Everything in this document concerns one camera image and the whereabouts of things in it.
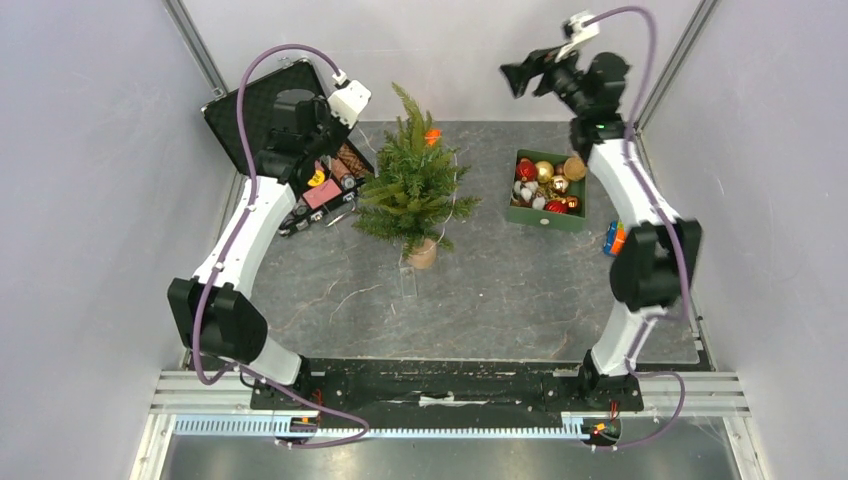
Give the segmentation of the green ornament box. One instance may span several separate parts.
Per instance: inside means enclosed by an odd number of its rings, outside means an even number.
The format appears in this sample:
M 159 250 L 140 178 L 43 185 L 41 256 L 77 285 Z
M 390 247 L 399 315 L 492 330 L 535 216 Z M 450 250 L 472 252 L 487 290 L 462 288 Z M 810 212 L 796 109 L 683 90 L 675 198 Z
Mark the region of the green ornament box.
M 548 161 L 554 165 L 556 175 L 546 184 L 539 184 L 536 180 L 522 183 L 515 179 L 514 169 L 506 219 L 511 223 L 545 229 L 582 230 L 588 215 L 587 175 L 579 182 L 569 182 L 563 176 L 563 163 L 569 158 L 567 155 L 519 149 L 515 168 L 521 158 L 529 158 L 534 163 Z

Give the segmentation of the small green christmas tree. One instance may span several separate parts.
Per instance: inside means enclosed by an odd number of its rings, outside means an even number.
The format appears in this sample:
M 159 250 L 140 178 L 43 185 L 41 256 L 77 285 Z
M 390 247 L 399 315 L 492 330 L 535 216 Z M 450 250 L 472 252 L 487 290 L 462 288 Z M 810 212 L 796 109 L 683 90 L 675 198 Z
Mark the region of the small green christmas tree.
M 360 189 L 353 228 L 400 246 L 399 260 L 423 270 L 433 266 L 441 250 L 454 249 L 447 223 L 470 218 L 481 198 L 459 193 L 469 168 L 458 164 L 456 149 L 442 139 L 436 148 L 425 145 L 425 133 L 435 129 L 431 113 L 401 85 L 391 87 L 404 114 L 384 132 L 376 172 Z

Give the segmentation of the blue orange toy car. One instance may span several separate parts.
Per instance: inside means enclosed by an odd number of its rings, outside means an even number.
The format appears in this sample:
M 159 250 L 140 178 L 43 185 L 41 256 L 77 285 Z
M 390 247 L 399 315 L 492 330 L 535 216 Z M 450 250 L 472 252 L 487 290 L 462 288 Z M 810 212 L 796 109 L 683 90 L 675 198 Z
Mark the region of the blue orange toy car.
M 606 234 L 606 240 L 602 247 L 605 255 L 615 257 L 623 248 L 627 238 L 627 229 L 621 221 L 610 223 Z

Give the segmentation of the clear battery box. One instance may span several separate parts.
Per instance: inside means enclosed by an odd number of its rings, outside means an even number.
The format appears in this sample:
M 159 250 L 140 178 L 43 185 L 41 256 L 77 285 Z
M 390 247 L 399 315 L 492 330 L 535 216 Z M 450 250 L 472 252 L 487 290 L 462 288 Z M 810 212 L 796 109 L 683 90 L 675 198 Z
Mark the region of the clear battery box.
M 415 298 L 418 295 L 416 269 L 403 266 L 399 269 L 400 292 L 403 298 Z

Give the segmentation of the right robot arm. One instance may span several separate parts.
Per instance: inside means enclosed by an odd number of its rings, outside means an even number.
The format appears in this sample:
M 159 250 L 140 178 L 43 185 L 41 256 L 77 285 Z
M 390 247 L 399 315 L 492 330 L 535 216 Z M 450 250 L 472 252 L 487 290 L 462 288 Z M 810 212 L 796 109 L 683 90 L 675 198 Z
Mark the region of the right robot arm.
M 675 213 L 635 157 L 632 129 L 619 113 L 627 62 L 610 52 L 586 69 L 578 60 L 576 51 L 542 49 L 499 70 L 514 97 L 537 79 L 534 96 L 553 94 L 572 111 L 572 150 L 604 187 L 626 232 L 609 274 L 613 309 L 576 381 L 580 400 L 602 408 L 636 396 L 638 354 L 654 325 L 689 294 L 703 230 Z

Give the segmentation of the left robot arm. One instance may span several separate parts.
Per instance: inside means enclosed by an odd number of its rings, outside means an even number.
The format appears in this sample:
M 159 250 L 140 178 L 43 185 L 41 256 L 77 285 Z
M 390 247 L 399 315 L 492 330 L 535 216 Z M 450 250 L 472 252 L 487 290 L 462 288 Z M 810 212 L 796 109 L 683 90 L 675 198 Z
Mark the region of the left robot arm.
M 251 303 L 254 281 L 271 241 L 302 195 L 321 185 L 320 161 L 345 144 L 370 93 L 359 82 L 321 94 L 284 89 L 270 102 L 271 118 L 258 146 L 250 144 L 247 95 L 236 95 L 236 127 L 245 149 L 244 191 L 222 237 L 188 278 L 167 291 L 178 335 L 196 356 L 212 356 L 276 382 L 275 394 L 290 408 L 314 393 L 305 359 L 269 336 L 269 325 Z

